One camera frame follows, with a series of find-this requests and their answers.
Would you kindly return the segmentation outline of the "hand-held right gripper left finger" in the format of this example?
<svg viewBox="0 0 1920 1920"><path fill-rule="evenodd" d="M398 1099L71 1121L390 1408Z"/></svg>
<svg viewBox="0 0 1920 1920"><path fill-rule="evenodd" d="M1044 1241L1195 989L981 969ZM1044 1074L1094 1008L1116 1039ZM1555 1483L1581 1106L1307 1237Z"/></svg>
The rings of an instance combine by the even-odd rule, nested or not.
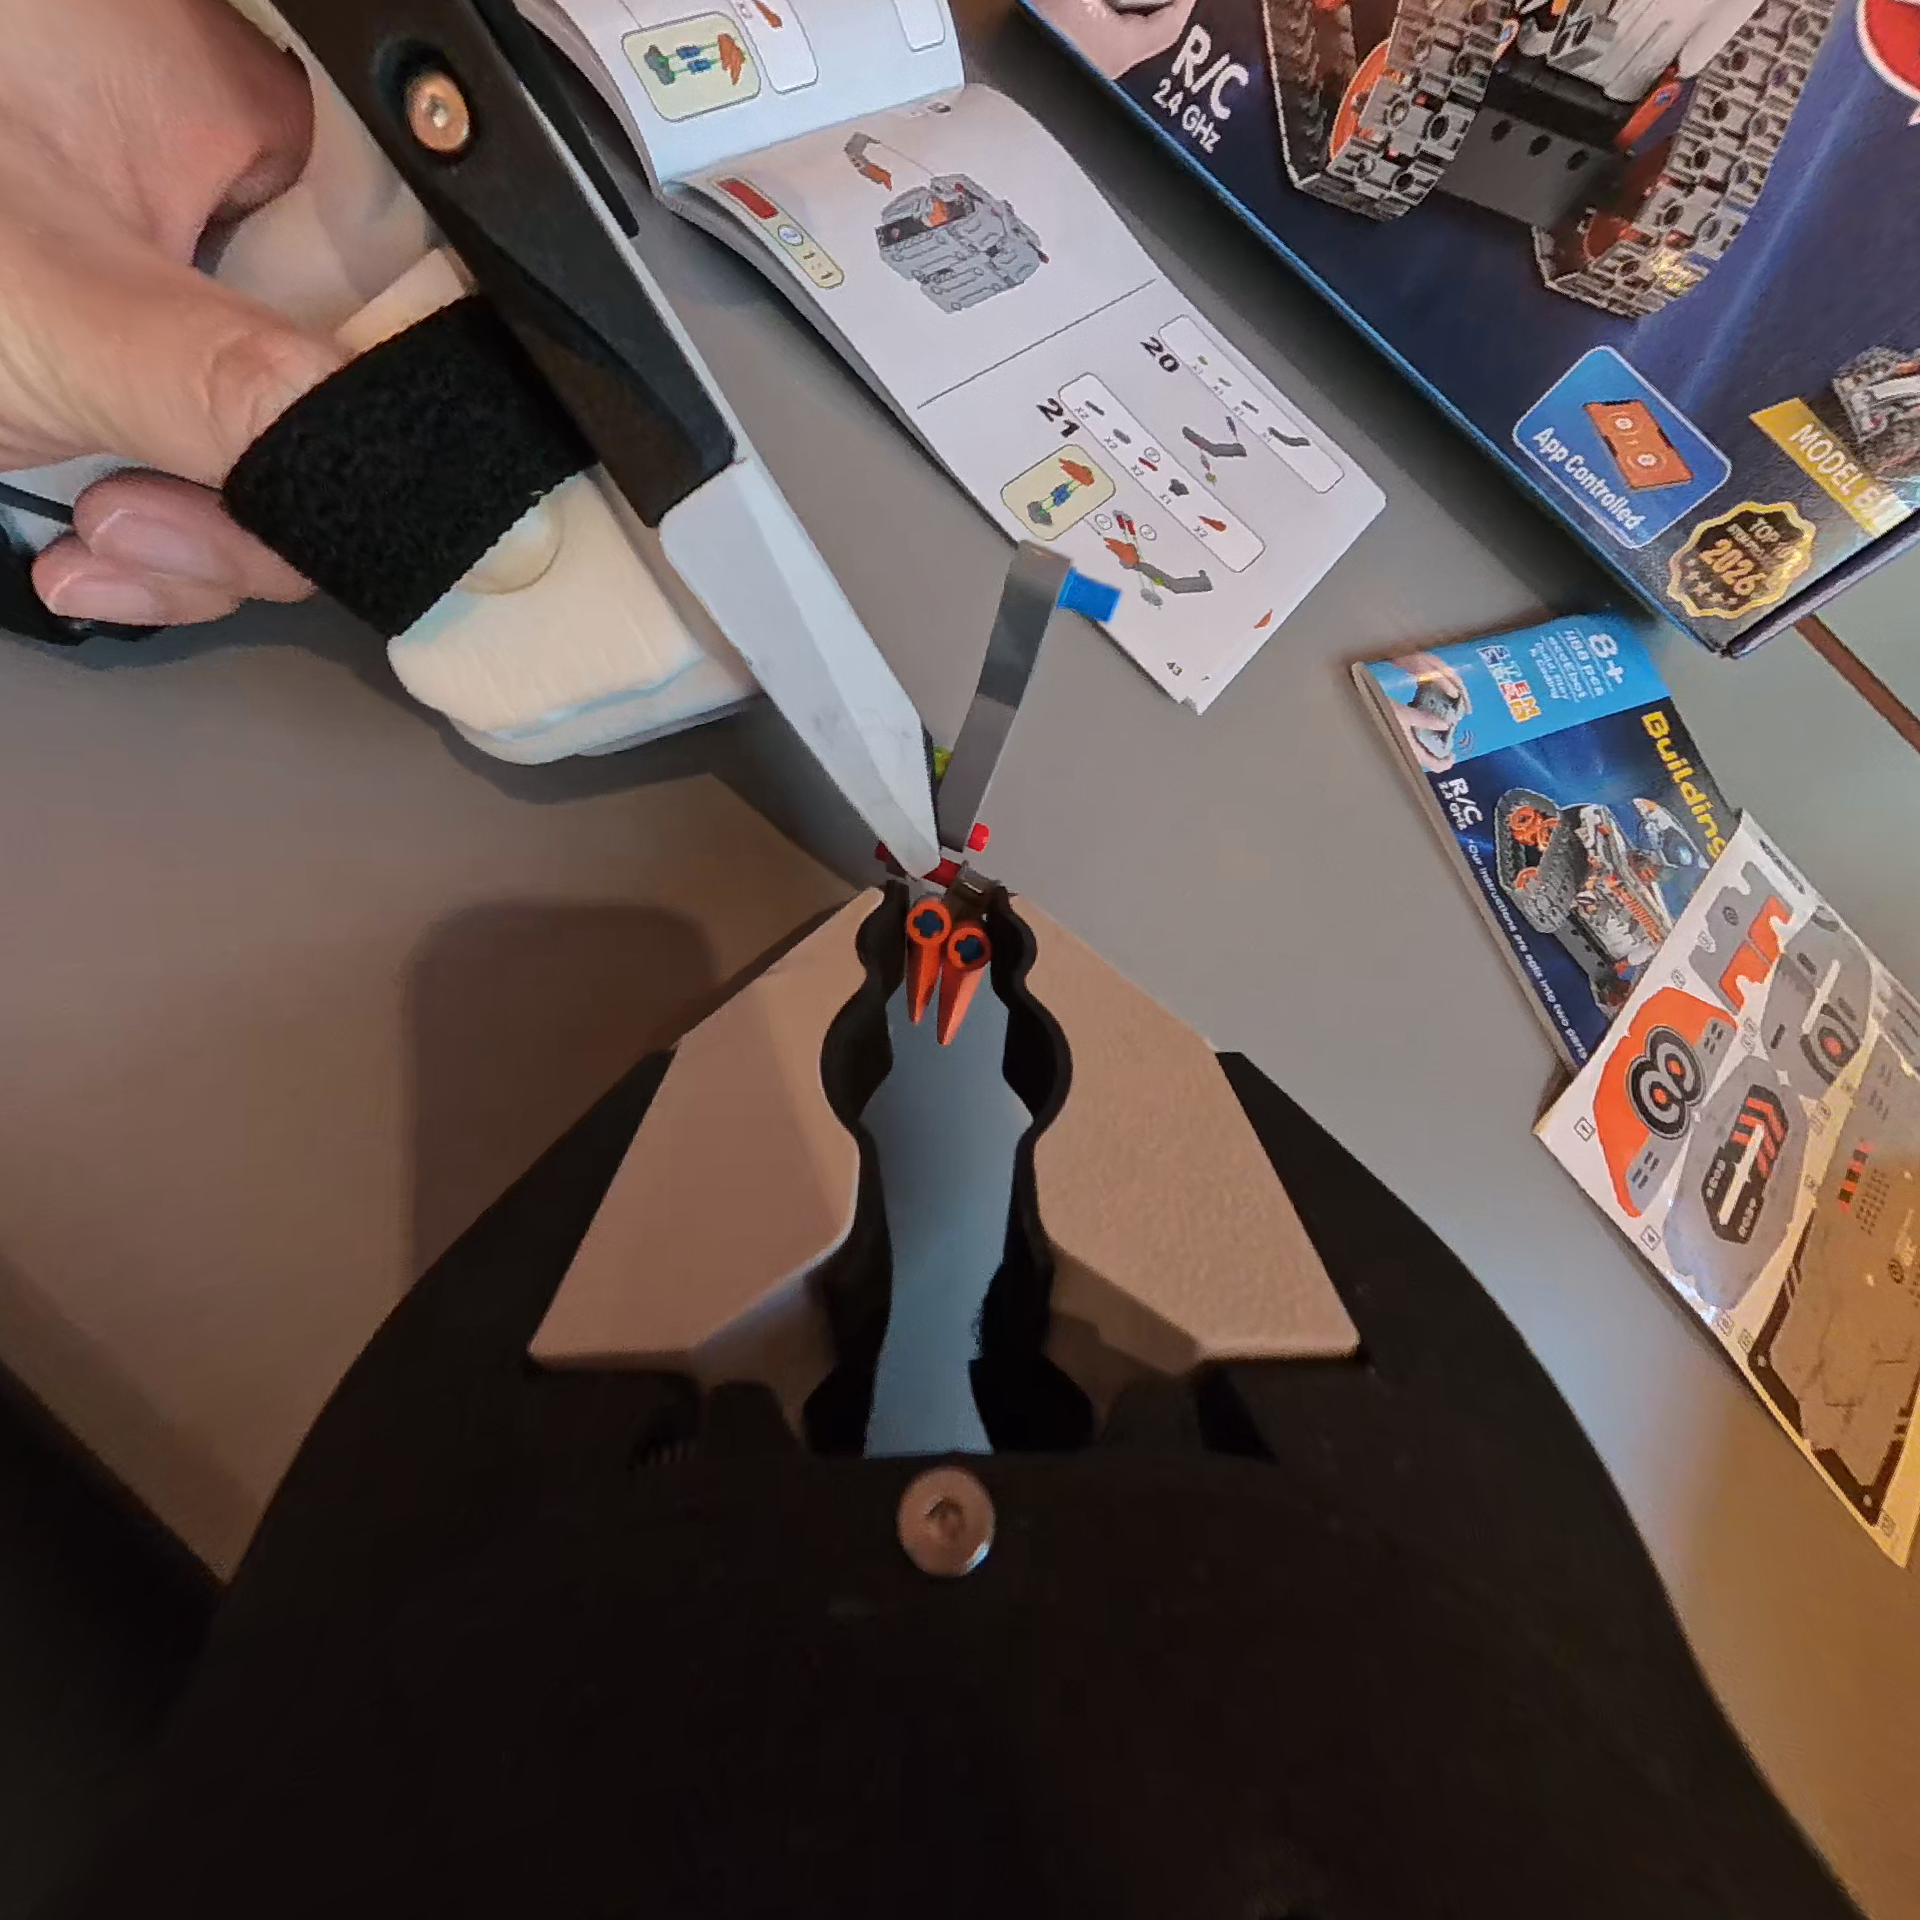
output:
<svg viewBox="0 0 1920 1920"><path fill-rule="evenodd" d="M904 889L861 890L673 1052L531 1337L544 1368L760 1381L861 1452L890 1306L877 1154Z"/></svg>

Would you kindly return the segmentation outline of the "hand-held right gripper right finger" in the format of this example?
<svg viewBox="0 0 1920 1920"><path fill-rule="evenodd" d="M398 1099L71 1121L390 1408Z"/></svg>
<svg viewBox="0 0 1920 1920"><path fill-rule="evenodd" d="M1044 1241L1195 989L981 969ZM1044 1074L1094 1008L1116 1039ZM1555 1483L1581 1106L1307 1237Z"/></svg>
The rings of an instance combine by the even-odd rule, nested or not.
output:
<svg viewBox="0 0 1920 1920"><path fill-rule="evenodd" d="M1344 1363L1358 1331L1218 1052L1030 901L989 911L1030 1126L981 1306L996 1452L1092 1444L1135 1381Z"/></svg>

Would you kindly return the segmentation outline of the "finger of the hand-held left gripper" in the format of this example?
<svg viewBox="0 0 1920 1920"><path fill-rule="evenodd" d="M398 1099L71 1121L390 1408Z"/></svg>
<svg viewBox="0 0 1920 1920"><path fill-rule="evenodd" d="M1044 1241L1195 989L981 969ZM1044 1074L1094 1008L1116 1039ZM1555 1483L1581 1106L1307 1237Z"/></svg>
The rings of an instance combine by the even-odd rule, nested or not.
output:
<svg viewBox="0 0 1920 1920"><path fill-rule="evenodd" d="M756 459L658 518L658 545L756 686L907 875L939 865L921 714Z"/></svg>

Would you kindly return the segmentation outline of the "grey angled toy beam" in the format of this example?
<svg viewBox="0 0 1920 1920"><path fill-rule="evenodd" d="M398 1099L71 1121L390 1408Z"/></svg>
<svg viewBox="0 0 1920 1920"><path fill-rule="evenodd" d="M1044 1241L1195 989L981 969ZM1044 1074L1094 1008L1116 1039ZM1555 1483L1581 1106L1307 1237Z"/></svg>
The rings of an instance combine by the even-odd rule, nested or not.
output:
<svg viewBox="0 0 1920 1920"><path fill-rule="evenodd" d="M949 889L963 875L965 860L986 850L984 802L1054 614L1075 609L1086 619L1108 619L1116 608L1119 587L1070 567L1059 550L1044 542L1023 542L1017 550L963 728L948 755L929 756L939 855L929 870L912 870L900 855L877 847L877 860L890 871Z"/></svg>

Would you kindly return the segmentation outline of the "grey desk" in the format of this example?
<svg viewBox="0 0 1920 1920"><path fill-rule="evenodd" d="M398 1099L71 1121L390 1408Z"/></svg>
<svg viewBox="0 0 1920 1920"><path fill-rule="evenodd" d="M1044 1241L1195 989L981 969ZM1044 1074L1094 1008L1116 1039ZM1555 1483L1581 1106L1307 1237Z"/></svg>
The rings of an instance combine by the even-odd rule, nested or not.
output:
<svg viewBox="0 0 1920 1920"><path fill-rule="evenodd" d="M961 3L1030 109L1383 490L1195 717L1044 649L1017 889L1368 1163L1524 1331L1775 1793L1916 1917L1916 1569L1531 1140L1555 1055L1348 660L1617 592L1059 47ZM2 1359L217 1569L402 1291L873 835L771 707L502 766L335 608L2 646Z"/></svg>

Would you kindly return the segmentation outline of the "person's left hand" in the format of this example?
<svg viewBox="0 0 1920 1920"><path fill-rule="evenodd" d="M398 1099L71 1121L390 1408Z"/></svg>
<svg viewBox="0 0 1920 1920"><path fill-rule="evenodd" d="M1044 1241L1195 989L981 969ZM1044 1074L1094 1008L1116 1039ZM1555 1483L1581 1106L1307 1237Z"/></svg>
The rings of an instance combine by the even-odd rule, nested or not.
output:
<svg viewBox="0 0 1920 1920"><path fill-rule="evenodd" d="M260 3L2 3L2 474L116 459L2 558L37 608L2 619L309 597L221 482L428 233Z"/></svg>

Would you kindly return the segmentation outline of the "open white instruction booklet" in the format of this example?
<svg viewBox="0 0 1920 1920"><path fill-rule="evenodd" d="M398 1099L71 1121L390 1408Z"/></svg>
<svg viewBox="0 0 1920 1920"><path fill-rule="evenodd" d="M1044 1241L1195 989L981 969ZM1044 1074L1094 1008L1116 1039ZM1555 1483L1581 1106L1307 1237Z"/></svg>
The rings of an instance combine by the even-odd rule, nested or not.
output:
<svg viewBox="0 0 1920 1920"><path fill-rule="evenodd" d="M948 3L522 3L653 193L751 257L1011 538L1108 583L1191 712L1383 497L963 74Z"/></svg>

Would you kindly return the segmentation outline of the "blue cover instruction booklet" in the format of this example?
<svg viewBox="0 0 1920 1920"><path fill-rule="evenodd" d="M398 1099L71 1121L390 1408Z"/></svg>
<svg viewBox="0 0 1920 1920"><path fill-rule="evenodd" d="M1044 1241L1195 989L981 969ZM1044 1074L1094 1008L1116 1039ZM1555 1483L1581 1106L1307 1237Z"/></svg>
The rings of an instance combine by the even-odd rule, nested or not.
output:
<svg viewBox="0 0 1920 1920"><path fill-rule="evenodd" d="M1650 637L1602 609L1353 665L1571 1068L1739 824Z"/></svg>

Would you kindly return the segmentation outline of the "orange grey sticker sheet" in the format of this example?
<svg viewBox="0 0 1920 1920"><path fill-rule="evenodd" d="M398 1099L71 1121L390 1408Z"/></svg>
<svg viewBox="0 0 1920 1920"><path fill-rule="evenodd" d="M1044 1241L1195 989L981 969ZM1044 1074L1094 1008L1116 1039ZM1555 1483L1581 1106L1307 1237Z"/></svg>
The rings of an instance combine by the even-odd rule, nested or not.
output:
<svg viewBox="0 0 1920 1920"><path fill-rule="evenodd" d="M1534 1135L1908 1565L1916 997L1750 814Z"/></svg>

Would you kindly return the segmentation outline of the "blue robot kit box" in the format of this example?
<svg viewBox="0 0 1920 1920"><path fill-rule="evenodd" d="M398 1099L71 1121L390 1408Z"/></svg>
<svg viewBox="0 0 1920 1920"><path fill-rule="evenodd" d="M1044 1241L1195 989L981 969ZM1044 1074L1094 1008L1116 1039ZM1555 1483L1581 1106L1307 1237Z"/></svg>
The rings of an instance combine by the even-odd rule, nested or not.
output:
<svg viewBox="0 0 1920 1920"><path fill-rule="evenodd" d="M1650 609L1916 545L1916 3L1030 3Z"/></svg>

